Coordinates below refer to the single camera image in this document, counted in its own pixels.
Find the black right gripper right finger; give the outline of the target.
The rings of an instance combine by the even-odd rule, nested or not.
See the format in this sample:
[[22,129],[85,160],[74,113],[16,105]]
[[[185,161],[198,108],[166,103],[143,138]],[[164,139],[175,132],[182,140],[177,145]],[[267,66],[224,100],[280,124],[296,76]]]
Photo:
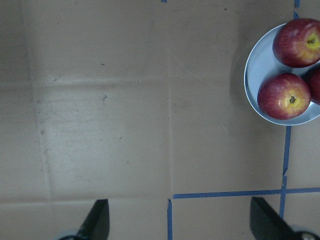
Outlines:
[[294,230],[262,197],[250,201],[249,226],[256,240],[318,240],[307,230]]

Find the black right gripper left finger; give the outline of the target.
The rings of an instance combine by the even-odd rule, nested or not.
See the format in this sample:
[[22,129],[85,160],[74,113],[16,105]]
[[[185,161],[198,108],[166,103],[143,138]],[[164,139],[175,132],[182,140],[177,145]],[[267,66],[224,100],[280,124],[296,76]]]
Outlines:
[[110,212],[108,199],[94,202],[84,222],[80,226],[77,240],[107,240],[110,233]]

